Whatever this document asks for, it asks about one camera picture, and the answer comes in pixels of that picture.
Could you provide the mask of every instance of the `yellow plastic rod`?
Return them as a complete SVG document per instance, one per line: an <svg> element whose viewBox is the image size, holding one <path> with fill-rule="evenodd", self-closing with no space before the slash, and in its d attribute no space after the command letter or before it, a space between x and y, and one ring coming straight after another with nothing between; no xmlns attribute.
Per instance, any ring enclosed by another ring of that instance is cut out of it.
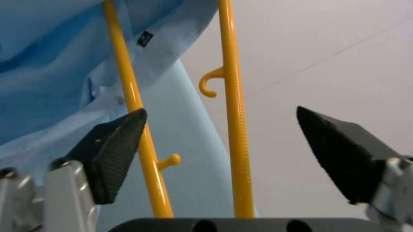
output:
<svg viewBox="0 0 413 232"><path fill-rule="evenodd" d="M111 0L106 0L102 3L102 6L109 28L110 38L112 39L128 110L134 111L143 108L115 5ZM165 162L158 162L148 124L145 125L138 147L139 158L141 160L153 214L157 218L172 218L174 214L169 202L162 173L158 167L161 166L164 168Z"/></svg>
<svg viewBox="0 0 413 232"><path fill-rule="evenodd" d="M234 214L236 218L253 218L254 202L250 157L248 154L247 127L231 0L219 0L219 14L223 67L202 77L199 88L207 97L215 97L216 92L206 88L206 81L211 78L224 78Z"/></svg>

